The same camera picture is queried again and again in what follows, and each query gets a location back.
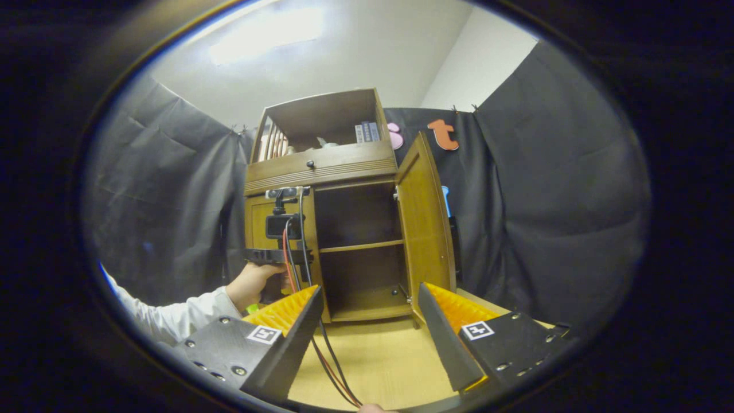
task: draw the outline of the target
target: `blue object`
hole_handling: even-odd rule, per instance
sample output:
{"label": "blue object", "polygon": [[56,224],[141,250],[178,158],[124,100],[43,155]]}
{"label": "blue object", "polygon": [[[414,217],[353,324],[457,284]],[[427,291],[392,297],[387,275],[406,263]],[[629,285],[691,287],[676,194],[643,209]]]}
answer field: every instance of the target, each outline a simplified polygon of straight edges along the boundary
{"label": "blue object", "polygon": [[446,201],[446,212],[448,217],[451,218],[451,210],[448,208],[448,187],[442,186],[441,189],[443,190],[443,200]]}

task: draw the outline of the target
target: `cabinet door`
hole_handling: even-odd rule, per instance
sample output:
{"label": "cabinet door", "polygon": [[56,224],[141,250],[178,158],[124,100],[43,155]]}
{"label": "cabinet door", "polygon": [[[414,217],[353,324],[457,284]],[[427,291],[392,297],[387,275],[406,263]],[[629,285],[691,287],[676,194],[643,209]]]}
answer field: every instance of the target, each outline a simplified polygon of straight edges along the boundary
{"label": "cabinet door", "polygon": [[398,168],[395,183],[412,298],[410,305],[422,319],[418,308],[421,282],[456,291],[448,212],[436,163],[423,132],[410,146]]}
{"label": "cabinet door", "polygon": [[[265,218],[272,215],[275,202],[272,199],[265,199],[265,196],[255,196],[244,200],[244,246],[245,248],[268,248],[276,249],[277,240],[271,240],[265,236]],[[286,213],[298,213],[298,204],[285,204]],[[321,277],[321,261],[319,259],[319,243],[316,239],[316,214],[313,208],[313,193],[303,197],[303,215],[306,217],[303,223],[308,249],[312,250],[313,263],[311,263],[311,281],[314,284],[323,286],[324,280]],[[296,241],[291,241],[291,248],[296,248]],[[301,287],[308,286],[306,275],[301,274]],[[326,295],[324,296],[324,322],[329,323],[329,309],[326,303]]]}

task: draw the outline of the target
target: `wooden shelf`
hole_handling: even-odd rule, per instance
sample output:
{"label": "wooden shelf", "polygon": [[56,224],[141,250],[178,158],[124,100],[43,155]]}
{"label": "wooden shelf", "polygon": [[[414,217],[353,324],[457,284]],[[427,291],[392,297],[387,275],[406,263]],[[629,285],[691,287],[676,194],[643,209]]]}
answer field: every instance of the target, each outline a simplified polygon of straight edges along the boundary
{"label": "wooden shelf", "polygon": [[331,321],[362,321],[411,315],[410,304],[398,286],[349,292],[330,303]]}
{"label": "wooden shelf", "polygon": [[356,251],[366,250],[369,248],[381,248],[389,247],[392,245],[401,245],[403,240],[384,241],[383,243],[370,243],[370,244],[359,244],[359,245],[347,245],[344,247],[332,247],[332,248],[321,248],[319,254],[325,254],[329,252],[342,252],[342,251]]}

